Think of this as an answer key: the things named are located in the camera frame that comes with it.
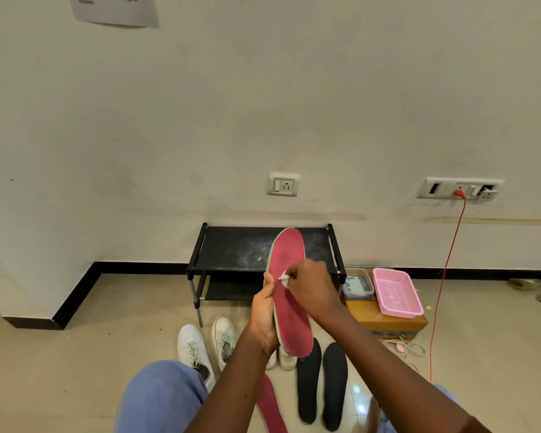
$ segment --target hand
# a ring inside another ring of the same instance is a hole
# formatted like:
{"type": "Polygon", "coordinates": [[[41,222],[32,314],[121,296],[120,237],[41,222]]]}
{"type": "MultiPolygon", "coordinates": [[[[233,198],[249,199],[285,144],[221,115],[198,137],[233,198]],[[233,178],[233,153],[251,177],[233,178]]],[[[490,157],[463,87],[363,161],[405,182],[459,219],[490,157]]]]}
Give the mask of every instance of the hand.
{"type": "Polygon", "coordinates": [[[272,294],[274,292],[274,279],[265,272],[262,290],[252,298],[252,309],[247,329],[260,341],[262,347],[270,356],[279,347],[279,338],[274,327],[274,313],[272,294]]]}
{"type": "Polygon", "coordinates": [[[319,324],[343,307],[325,262],[306,259],[287,270],[289,291],[319,324]]]}

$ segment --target sneaker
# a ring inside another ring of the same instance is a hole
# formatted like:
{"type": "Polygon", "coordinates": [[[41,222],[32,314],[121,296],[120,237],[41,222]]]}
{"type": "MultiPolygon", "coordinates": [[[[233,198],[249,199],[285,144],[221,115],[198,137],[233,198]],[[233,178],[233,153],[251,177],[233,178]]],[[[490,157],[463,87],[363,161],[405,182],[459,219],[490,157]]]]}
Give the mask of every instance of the sneaker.
{"type": "Polygon", "coordinates": [[[212,324],[212,344],[215,346],[216,359],[219,361],[219,368],[222,372],[231,360],[232,351],[237,345],[234,327],[230,319],[222,316],[215,319],[215,323],[212,324]]]}
{"type": "Polygon", "coordinates": [[[284,369],[285,371],[292,371],[294,368],[296,368],[296,357],[291,356],[289,353],[285,351],[285,349],[280,346],[279,347],[279,363],[280,367],[284,369]]]}
{"type": "Polygon", "coordinates": [[[197,371],[209,392],[215,386],[215,374],[206,353],[202,334],[194,325],[185,325],[178,333],[178,360],[197,371]]]}
{"type": "Polygon", "coordinates": [[[277,356],[277,352],[273,352],[271,355],[270,355],[270,358],[269,358],[269,361],[267,362],[267,370],[269,369],[272,369],[276,366],[276,356],[277,356]]]}

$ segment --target person's right hand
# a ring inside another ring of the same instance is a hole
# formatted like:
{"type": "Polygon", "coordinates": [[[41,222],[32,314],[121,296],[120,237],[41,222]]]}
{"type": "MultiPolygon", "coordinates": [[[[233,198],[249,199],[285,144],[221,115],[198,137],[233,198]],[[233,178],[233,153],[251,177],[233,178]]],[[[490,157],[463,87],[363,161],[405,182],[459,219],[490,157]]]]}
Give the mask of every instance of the person's right hand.
{"type": "Polygon", "coordinates": [[[306,259],[287,270],[289,291],[311,318],[320,322],[342,303],[325,262],[306,259]]]}

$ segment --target black baseboard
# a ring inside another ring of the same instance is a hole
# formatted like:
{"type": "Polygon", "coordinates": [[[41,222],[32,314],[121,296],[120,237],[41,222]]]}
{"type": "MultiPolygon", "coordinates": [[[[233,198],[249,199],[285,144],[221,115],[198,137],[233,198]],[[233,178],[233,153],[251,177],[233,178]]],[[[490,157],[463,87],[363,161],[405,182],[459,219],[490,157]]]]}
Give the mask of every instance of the black baseboard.
{"type": "MultiPolygon", "coordinates": [[[[187,266],[186,263],[93,262],[52,319],[9,316],[4,316],[4,319],[15,328],[64,330],[102,274],[186,275],[187,266]]],[[[414,279],[440,279],[443,272],[443,269],[421,267],[395,267],[395,269],[405,271],[414,279]]],[[[447,269],[446,277],[446,279],[492,281],[505,281],[509,278],[541,279],[541,270],[447,269]]]]}

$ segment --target blue pants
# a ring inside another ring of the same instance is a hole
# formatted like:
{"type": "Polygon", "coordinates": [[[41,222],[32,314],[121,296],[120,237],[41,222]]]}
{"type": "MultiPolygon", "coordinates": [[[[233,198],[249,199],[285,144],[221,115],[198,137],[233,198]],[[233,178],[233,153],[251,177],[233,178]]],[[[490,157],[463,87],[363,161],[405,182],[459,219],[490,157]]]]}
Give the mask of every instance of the blue pants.
{"type": "MultiPolygon", "coordinates": [[[[456,402],[447,389],[437,387],[456,402]]],[[[207,396],[200,374],[191,367],[175,360],[151,363],[126,386],[114,433],[183,433],[207,396]]],[[[378,430],[396,433],[384,415],[378,430]]]]}

